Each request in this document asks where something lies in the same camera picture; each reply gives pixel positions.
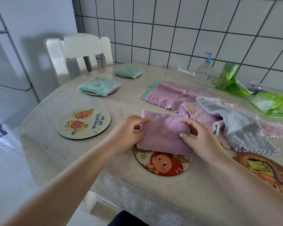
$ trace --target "green plastic bag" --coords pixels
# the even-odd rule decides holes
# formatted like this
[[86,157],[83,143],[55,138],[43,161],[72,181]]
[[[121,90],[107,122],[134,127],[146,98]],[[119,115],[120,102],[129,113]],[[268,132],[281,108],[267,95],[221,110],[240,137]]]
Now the green plastic bag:
[[283,93],[258,93],[251,103],[268,115],[283,115]]
[[249,90],[243,84],[240,84],[238,80],[236,80],[234,75],[236,68],[236,64],[224,64],[223,70],[217,80],[215,87],[218,89],[223,89],[229,93],[250,96]]

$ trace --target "refrigerator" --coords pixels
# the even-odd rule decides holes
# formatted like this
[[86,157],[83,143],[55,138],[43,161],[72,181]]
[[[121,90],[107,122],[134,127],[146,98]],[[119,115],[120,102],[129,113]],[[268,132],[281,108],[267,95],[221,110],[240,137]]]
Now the refrigerator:
[[72,0],[0,0],[0,125],[7,132],[59,87],[44,40],[76,32]]

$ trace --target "forearm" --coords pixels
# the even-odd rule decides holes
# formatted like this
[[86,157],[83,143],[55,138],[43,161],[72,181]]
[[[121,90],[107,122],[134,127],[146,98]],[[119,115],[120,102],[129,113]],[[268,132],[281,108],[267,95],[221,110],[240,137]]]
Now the forearm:
[[260,225],[283,225],[283,194],[230,157],[214,167]]
[[43,187],[1,226],[66,225],[110,157],[110,146],[100,144]]

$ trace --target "purple towel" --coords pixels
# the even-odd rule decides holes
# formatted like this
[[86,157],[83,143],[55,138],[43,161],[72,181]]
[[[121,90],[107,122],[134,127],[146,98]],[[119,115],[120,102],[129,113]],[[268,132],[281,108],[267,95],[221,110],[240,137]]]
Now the purple towel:
[[181,123],[182,119],[188,118],[183,114],[169,114],[142,111],[143,118],[150,121],[141,126],[146,133],[137,147],[143,150],[167,152],[175,155],[192,156],[193,150],[180,137],[180,133],[189,134],[189,127]]
[[176,113],[188,114],[183,103],[196,102],[196,97],[213,97],[216,95],[201,89],[182,86],[175,82],[162,81],[157,88],[145,98],[146,101]]

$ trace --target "left hand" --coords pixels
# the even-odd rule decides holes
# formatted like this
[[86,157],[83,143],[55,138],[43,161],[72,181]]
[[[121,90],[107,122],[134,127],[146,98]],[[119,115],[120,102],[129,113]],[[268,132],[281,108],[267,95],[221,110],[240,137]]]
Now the left hand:
[[127,119],[119,122],[102,142],[111,147],[112,154],[127,150],[144,136],[144,131],[133,133],[133,130],[139,129],[140,124],[148,121],[149,119],[131,115]]

